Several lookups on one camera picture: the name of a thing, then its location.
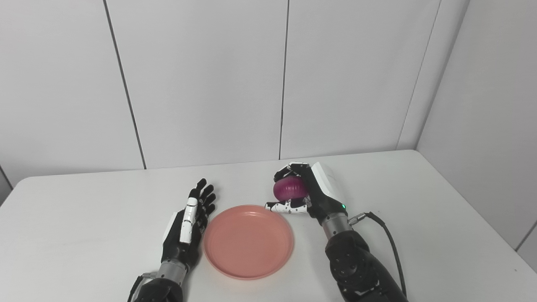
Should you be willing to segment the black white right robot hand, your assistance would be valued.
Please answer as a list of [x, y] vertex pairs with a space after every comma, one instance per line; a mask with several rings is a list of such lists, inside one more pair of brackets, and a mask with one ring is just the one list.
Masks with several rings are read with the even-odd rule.
[[347, 214], [332, 171], [320, 162], [290, 162], [274, 175], [274, 197], [264, 208], [277, 213], [307, 213], [321, 224], [332, 214]]

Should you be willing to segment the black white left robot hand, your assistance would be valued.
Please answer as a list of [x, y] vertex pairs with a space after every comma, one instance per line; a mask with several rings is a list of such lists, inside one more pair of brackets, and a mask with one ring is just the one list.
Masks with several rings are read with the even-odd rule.
[[163, 239], [162, 262], [177, 261], [193, 269], [200, 258], [200, 243], [216, 209], [214, 186], [199, 180], [188, 196], [185, 207], [172, 215]]

